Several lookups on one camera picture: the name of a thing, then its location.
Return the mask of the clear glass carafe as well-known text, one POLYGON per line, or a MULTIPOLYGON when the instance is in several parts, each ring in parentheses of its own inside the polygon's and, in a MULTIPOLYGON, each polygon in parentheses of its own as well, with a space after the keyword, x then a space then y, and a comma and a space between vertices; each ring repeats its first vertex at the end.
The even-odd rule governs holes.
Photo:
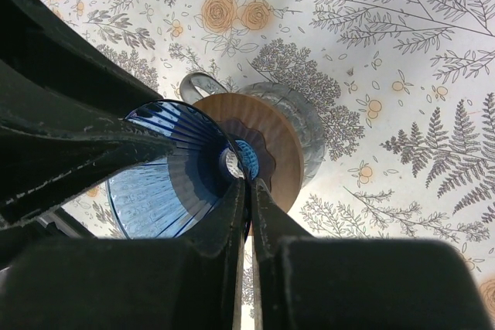
MULTIPOLYGON (((203 99, 201 91, 209 95, 225 94, 227 88, 202 72, 187 74, 179 85, 180 97, 188 104, 203 99)), ((308 185, 316 176, 326 150, 323 123, 312 103, 297 90, 281 83, 267 81, 253 83, 237 92, 263 100, 288 119, 302 146, 304 161, 302 184, 308 185)))

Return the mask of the blue cone dripper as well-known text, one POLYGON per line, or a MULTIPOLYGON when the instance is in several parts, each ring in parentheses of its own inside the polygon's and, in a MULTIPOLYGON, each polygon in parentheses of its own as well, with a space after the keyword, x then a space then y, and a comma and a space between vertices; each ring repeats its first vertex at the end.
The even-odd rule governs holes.
POLYGON ((128 239, 182 235, 220 204, 235 179, 254 179, 259 173, 252 146, 190 104, 158 100, 125 119, 173 146, 171 154, 107 181, 112 212, 128 239))

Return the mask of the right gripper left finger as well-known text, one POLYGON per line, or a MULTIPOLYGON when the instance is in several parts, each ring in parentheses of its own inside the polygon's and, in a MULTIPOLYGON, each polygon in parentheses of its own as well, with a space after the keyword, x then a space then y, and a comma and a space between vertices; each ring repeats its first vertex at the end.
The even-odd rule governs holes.
POLYGON ((171 239, 52 238, 1 286, 3 329, 238 329, 245 184, 171 239))

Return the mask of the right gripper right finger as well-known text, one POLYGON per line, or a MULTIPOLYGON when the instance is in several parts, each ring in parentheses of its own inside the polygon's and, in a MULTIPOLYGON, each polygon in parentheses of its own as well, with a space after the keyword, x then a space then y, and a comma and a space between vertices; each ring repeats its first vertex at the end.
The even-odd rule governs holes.
POLYGON ((489 329, 474 280, 438 240, 315 238, 251 188, 257 329, 489 329))

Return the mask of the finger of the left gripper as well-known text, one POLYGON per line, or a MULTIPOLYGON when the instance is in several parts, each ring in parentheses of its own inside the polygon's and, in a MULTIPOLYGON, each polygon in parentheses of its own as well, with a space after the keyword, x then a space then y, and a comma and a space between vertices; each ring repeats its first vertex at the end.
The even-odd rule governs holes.
POLYGON ((117 117, 161 99, 40 0, 1 0, 1 59, 33 83, 117 117))
POLYGON ((1 222, 25 224, 135 165, 174 151, 164 136, 90 114, 52 124, 1 119, 1 222))

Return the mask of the brown wooden ring holder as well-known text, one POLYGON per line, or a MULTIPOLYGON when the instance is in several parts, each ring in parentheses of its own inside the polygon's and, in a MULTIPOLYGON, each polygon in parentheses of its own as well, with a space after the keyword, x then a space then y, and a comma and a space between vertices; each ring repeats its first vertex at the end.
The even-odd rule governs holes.
POLYGON ((288 119, 260 98, 214 94, 193 104, 213 118, 246 155, 255 158, 252 175, 262 179, 277 206, 288 212, 302 188, 304 159, 288 119))

